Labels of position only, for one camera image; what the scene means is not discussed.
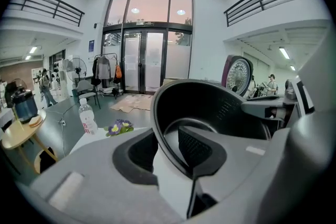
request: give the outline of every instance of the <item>door frame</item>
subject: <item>door frame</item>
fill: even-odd
[[[146,91],[145,88],[145,67],[146,67],[146,45],[147,45],[147,33],[162,33],[162,54],[161,54],[161,74],[160,74],[160,86],[163,83],[165,77],[165,64],[167,58],[167,30],[159,29],[159,28],[138,28],[138,29],[130,29],[124,30],[122,33],[122,44],[121,44],[121,57],[120,57],[120,68],[123,73],[122,76],[122,85],[124,93],[136,93],[136,94],[155,94],[155,92]],[[138,69],[138,91],[126,90],[125,89],[125,34],[141,34],[140,44],[139,44],[139,54],[138,54],[138,65],[142,66]]]

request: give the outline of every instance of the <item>power cord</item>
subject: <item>power cord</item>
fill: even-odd
[[[61,128],[62,128],[62,141],[63,141],[63,155],[65,157],[65,149],[64,149],[64,136],[63,136],[63,130],[64,130],[64,126],[66,126],[66,123],[65,123],[65,120],[64,120],[64,115],[65,113],[67,113],[71,108],[73,108],[77,103],[73,104],[71,107],[69,107],[66,111],[64,111],[63,113],[61,112],[58,112],[58,111],[46,111],[46,112],[54,112],[54,113],[57,113],[57,114],[61,114],[61,119],[59,121],[56,121],[58,123],[61,124]]]

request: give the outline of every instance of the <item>rice cooker lid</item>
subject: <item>rice cooker lid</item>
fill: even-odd
[[[14,104],[20,104],[33,97],[33,93],[30,90],[17,91],[12,95],[12,102]]]

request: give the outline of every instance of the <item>double door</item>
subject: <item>double door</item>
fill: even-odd
[[[165,73],[166,31],[125,30],[121,49],[126,93],[153,94]]]

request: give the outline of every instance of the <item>round wooden table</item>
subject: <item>round wooden table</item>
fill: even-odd
[[[21,147],[21,145],[30,138],[33,138],[51,158],[53,158],[55,161],[58,161],[57,157],[48,150],[48,148],[41,142],[41,140],[36,135],[36,132],[38,131],[38,129],[40,129],[44,120],[46,119],[46,112],[44,110],[39,110],[38,114],[41,116],[41,122],[36,127],[30,127],[29,123],[22,124],[19,120],[16,120],[7,128],[5,134],[2,137],[2,146],[4,147],[4,149],[13,150],[17,148],[25,162],[36,173],[39,173],[39,171],[36,171],[34,164],[29,161]]]

